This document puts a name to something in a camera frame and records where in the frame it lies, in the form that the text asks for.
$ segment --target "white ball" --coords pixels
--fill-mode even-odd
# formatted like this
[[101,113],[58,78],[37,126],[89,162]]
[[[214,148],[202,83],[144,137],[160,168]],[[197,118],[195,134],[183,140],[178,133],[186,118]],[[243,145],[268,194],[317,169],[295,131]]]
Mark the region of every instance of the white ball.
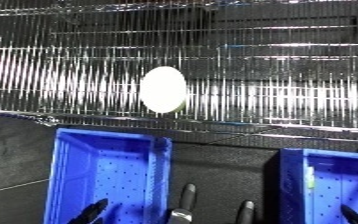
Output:
[[156,113],[182,109],[187,95],[186,80],[177,69],[163,66],[148,72],[140,83],[140,99]]

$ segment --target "metal wire rack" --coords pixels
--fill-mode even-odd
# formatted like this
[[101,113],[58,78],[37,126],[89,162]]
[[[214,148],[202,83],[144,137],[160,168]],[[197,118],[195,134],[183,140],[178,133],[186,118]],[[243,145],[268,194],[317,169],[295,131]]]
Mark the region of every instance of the metal wire rack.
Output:
[[[140,80],[158,66],[185,75],[182,111],[141,103]],[[358,0],[0,0],[0,113],[358,141]]]

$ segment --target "blue plastic bin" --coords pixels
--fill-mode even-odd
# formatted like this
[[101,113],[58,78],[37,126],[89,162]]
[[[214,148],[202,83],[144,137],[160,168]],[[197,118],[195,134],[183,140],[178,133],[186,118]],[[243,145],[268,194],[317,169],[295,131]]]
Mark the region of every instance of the blue plastic bin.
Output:
[[66,224],[104,198],[106,224],[165,223],[171,149],[167,138],[59,129],[44,223]]
[[358,212],[358,153],[281,151],[281,223],[348,224],[340,206]]

